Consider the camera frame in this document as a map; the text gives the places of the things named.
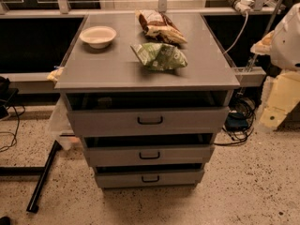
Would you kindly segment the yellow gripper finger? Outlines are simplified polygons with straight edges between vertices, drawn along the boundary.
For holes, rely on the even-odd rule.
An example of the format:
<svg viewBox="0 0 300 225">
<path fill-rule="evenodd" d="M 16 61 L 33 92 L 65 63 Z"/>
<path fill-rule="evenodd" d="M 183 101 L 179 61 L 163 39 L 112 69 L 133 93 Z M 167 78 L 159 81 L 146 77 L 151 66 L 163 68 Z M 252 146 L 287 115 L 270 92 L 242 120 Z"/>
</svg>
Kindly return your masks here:
<svg viewBox="0 0 300 225">
<path fill-rule="evenodd" d="M 277 129 L 300 102 L 300 73 L 287 71 L 276 78 L 267 76 L 261 100 L 259 123 L 266 128 Z"/>
</svg>

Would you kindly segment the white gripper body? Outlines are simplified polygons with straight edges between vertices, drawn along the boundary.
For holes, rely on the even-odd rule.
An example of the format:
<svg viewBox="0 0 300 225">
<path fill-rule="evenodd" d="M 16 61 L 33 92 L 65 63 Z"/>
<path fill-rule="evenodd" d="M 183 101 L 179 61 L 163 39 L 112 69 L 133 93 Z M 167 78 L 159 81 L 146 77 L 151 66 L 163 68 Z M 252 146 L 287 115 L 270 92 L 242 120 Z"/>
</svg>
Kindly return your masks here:
<svg viewBox="0 0 300 225">
<path fill-rule="evenodd" d="M 258 55 L 270 55 L 272 53 L 272 41 L 274 36 L 274 30 L 266 34 L 261 40 L 256 42 L 250 48 L 252 53 Z"/>
</svg>

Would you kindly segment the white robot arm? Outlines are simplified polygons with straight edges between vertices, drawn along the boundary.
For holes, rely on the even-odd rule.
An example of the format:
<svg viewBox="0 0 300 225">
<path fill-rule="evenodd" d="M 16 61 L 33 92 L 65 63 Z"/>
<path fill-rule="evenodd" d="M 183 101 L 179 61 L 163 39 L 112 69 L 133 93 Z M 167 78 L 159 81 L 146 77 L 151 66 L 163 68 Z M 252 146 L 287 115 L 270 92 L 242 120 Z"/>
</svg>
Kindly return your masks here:
<svg viewBox="0 0 300 225">
<path fill-rule="evenodd" d="M 272 80 L 268 96 L 262 93 L 260 124 L 277 129 L 300 102 L 300 4 L 292 6 L 276 28 L 255 43 L 250 51 L 269 55 L 281 72 Z"/>
</svg>

